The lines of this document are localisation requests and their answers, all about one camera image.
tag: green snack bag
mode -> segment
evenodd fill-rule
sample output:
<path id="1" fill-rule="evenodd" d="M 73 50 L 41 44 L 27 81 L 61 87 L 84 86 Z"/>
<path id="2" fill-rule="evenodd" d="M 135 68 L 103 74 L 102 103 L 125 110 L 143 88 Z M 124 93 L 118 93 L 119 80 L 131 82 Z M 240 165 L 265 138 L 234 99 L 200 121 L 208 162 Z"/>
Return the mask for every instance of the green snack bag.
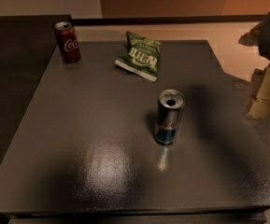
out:
<path id="1" fill-rule="evenodd" d="M 158 76 L 161 43 L 127 32 L 128 54 L 120 56 L 115 64 L 151 81 Z"/>

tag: can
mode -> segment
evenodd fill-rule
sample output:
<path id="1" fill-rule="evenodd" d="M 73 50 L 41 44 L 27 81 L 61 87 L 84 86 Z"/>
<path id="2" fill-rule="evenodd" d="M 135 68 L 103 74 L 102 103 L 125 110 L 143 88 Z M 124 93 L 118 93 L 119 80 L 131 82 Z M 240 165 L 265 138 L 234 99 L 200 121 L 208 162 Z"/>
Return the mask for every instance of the can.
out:
<path id="1" fill-rule="evenodd" d="M 186 98 L 179 91 L 166 90 L 160 93 L 154 132 L 154 138 L 159 144 L 166 146 L 175 141 L 185 104 Z"/>
<path id="2" fill-rule="evenodd" d="M 76 30 L 70 22 L 62 21 L 54 25 L 54 33 L 59 45 L 62 59 L 74 63 L 80 59 Z"/>

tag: can top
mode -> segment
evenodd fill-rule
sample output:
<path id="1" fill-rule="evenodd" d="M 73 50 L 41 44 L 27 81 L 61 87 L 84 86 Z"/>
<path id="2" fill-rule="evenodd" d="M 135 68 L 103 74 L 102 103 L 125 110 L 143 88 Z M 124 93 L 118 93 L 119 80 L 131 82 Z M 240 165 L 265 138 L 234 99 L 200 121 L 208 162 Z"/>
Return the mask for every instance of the can top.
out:
<path id="1" fill-rule="evenodd" d="M 71 27 L 72 27 L 72 24 L 68 21 L 58 22 L 57 24 L 54 25 L 54 29 L 60 30 L 60 31 L 67 30 Z"/>
<path id="2" fill-rule="evenodd" d="M 170 109 L 178 109 L 185 105 L 184 95 L 176 90 L 166 90 L 161 92 L 159 102 Z"/>

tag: coca-cola logo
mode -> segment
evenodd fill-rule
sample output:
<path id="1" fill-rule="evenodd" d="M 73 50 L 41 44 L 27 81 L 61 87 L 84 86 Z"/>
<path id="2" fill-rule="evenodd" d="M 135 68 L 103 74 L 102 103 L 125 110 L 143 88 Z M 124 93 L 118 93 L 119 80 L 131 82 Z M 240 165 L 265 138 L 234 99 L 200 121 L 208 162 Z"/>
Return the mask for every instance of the coca-cola logo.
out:
<path id="1" fill-rule="evenodd" d="M 65 44 L 64 44 L 64 50 L 69 52 L 73 49 L 76 49 L 78 47 L 78 41 L 77 40 L 72 40 L 68 39 Z"/>

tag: red soda can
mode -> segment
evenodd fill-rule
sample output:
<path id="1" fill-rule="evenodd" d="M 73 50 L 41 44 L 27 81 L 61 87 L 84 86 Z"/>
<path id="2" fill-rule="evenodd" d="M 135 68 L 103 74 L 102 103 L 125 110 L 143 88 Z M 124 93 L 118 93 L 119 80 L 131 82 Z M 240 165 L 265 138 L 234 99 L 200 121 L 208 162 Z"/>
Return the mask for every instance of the red soda can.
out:
<path id="1" fill-rule="evenodd" d="M 76 30 L 70 22 L 62 21 L 54 25 L 54 33 L 59 45 L 62 59 L 74 63 L 80 59 Z"/>

